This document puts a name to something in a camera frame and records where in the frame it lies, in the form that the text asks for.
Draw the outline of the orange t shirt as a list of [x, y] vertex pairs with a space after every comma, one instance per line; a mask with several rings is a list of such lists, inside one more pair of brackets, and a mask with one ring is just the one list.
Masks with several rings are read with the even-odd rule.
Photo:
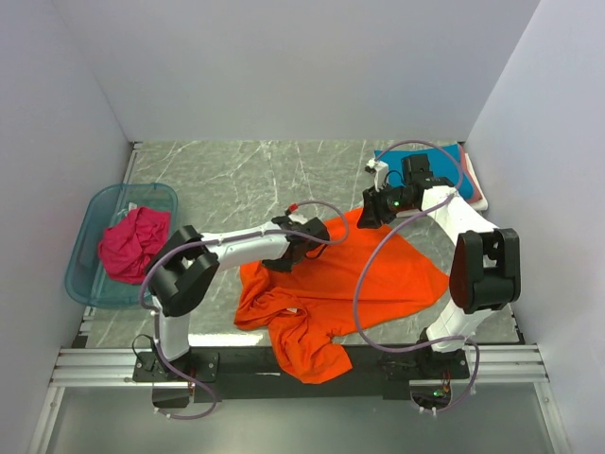
[[361, 278], [390, 228], [358, 229], [360, 213], [327, 220], [330, 235], [345, 242], [304, 259], [292, 272], [270, 271], [259, 262], [240, 269], [235, 325], [265, 327], [279, 366], [304, 384], [321, 384], [352, 369], [335, 337], [414, 315], [448, 288], [447, 275], [401, 236], [389, 240]]

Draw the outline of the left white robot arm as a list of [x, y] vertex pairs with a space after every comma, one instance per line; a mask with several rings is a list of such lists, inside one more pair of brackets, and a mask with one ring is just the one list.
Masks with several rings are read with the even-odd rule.
[[140, 303], [154, 321], [151, 348], [157, 371], [176, 380], [199, 368], [188, 339], [190, 314], [218, 273], [251, 262], [291, 272], [309, 252], [329, 243], [321, 220], [293, 214], [223, 234], [202, 234], [191, 225], [178, 229], [150, 260], [140, 287]]

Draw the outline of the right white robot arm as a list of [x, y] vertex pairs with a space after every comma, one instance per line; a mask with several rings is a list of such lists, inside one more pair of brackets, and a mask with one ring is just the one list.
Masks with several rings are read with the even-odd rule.
[[435, 377], [448, 365], [478, 326], [495, 311], [516, 301], [521, 292], [520, 239], [480, 216], [446, 177], [433, 174], [424, 154], [402, 161], [403, 185], [389, 184], [389, 167], [368, 161], [373, 185], [363, 192], [360, 229], [377, 229], [397, 215], [415, 210], [414, 219], [432, 218], [455, 246], [449, 274], [450, 299], [430, 324], [415, 354], [418, 372]]

